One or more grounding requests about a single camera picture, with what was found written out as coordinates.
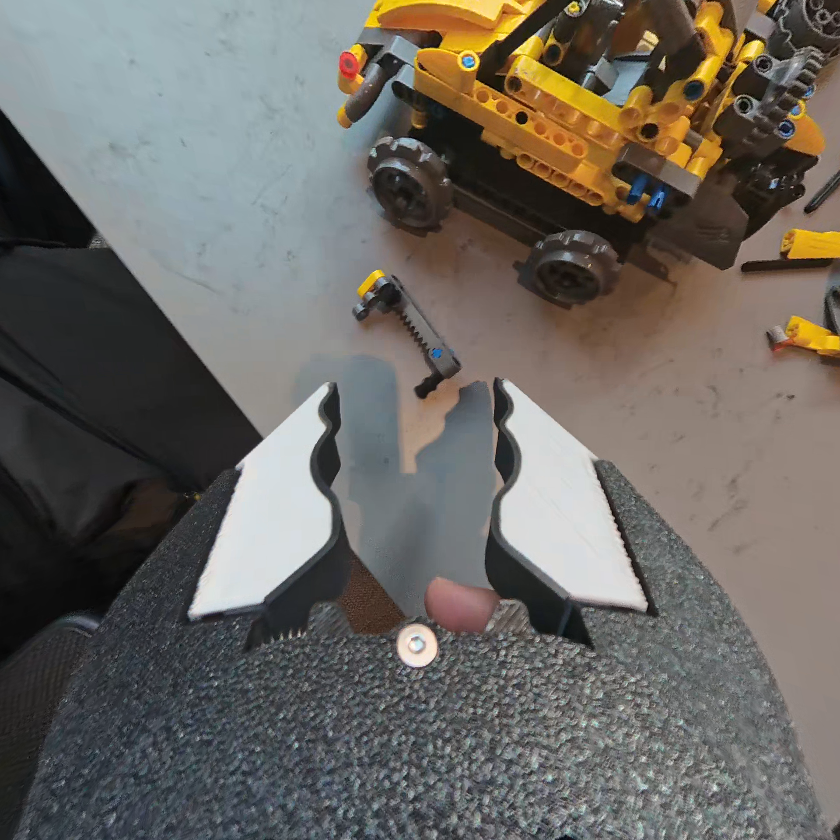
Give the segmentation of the person's right hand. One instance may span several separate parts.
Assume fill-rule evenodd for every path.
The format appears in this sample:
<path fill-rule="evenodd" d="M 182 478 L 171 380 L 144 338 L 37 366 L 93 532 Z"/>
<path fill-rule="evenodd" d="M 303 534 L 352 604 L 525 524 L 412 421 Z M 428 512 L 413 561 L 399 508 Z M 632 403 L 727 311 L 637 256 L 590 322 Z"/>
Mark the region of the person's right hand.
<path fill-rule="evenodd" d="M 437 577 L 424 595 L 428 618 L 455 634 L 483 633 L 501 599 L 497 593 Z"/>

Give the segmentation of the yellow brick with grey end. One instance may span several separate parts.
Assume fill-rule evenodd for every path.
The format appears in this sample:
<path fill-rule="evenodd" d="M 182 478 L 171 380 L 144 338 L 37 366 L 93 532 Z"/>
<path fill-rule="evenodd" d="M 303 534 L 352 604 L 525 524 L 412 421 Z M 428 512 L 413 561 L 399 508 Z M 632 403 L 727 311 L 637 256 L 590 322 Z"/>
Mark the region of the yellow brick with grey end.
<path fill-rule="evenodd" d="M 798 316 L 791 316 L 785 325 L 773 326 L 766 332 L 766 338 L 773 351 L 798 348 L 839 359 L 839 336 Z"/>

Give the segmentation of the yellow toy brick vehicle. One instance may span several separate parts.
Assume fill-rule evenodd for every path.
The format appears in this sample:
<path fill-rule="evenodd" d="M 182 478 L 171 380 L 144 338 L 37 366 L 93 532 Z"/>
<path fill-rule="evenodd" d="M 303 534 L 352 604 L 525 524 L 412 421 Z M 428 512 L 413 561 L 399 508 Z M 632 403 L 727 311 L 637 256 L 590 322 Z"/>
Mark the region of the yellow toy brick vehicle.
<path fill-rule="evenodd" d="M 724 270 L 805 192 L 826 146 L 806 101 L 838 2 L 381 1 L 338 59 L 348 129 L 390 88 L 403 136 L 367 157 L 414 235 L 453 207 L 531 247 L 518 282 L 561 308 L 647 246 Z"/>

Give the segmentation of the black axle brick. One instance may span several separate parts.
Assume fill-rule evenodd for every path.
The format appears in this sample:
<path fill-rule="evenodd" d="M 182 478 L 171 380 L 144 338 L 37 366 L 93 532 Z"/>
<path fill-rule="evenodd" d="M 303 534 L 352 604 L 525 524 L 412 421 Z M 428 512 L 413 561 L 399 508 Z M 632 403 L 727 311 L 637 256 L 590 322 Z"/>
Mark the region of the black axle brick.
<path fill-rule="evenodd" d="M 803 209 L 804 215 L 811 215 L 821 208 L 839 189 L 840 171 L 837 170 L 813 195 Z"/>

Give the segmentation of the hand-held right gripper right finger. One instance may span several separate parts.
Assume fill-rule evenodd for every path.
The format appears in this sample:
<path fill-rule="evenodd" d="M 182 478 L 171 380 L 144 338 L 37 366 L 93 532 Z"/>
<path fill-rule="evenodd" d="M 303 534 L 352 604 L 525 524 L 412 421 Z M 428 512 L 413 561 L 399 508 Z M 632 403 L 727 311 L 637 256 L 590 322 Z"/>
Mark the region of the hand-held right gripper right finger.
<path fill-rule="evenodd" d="M 530 628 L 592 647 L 583 610 L 657 617 L 592 451 L 508 378 L 493 382 L 495 467 L 486 577 Z"/>

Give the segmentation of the yellow beam brick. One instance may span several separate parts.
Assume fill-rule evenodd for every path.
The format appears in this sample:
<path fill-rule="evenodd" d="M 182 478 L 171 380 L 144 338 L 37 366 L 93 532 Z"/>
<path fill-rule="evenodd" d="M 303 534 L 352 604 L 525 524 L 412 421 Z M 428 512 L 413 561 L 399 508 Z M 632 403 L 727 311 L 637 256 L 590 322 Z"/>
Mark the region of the yellow beam brick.
<path fill-rule="evenodd" d="M 782 237 L 780 254 L 786 259 L 839 259 L 839 232 L 791 228 Z"/>

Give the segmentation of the grey toothed rack piece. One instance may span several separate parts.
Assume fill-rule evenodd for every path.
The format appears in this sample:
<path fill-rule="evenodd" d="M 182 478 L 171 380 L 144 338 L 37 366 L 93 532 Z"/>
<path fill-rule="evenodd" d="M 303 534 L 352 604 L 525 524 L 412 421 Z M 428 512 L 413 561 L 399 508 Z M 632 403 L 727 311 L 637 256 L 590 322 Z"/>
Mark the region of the grey toothed rack piece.
<path fill-rule="evenodd" d="M 386 275 L 378 269 L 361 283 L 356 294 L 358 301 L 353 306 L 356 321 L 365 320 L 372 311 L 392 313 L 422 352 L 429 373 L 414 387 L 418 399 L 426 399 L 443 382 L 454 378 L 461 371 L 461 363 L 455 351 L 396 276 Z"/>

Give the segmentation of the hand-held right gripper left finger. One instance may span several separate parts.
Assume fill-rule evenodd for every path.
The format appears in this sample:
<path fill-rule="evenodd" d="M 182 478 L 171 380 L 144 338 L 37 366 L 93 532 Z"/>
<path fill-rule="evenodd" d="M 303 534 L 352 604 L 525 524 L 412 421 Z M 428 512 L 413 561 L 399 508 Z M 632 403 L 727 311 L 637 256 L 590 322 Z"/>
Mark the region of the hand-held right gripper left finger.
<path fill-rule="evenodd" d="M 350 581 L 353 552 L 333 482 L 337 383 L 325 382 L 236 467 L 186 618 L 250 621 L 246 648 L 304 635 Z"/>

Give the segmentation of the black mesh chair seat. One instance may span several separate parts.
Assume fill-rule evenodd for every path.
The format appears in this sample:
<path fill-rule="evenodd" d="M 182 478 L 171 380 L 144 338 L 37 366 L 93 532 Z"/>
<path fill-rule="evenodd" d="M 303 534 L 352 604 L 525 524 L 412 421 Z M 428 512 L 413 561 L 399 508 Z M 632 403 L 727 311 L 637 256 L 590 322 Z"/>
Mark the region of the black mesh chair seat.
<path fill-rule="evenodd" d="M 30 638 L 1 667 L 1 838 L 12 838 L 56 709 L 100 624 L 63 616 Z"/>

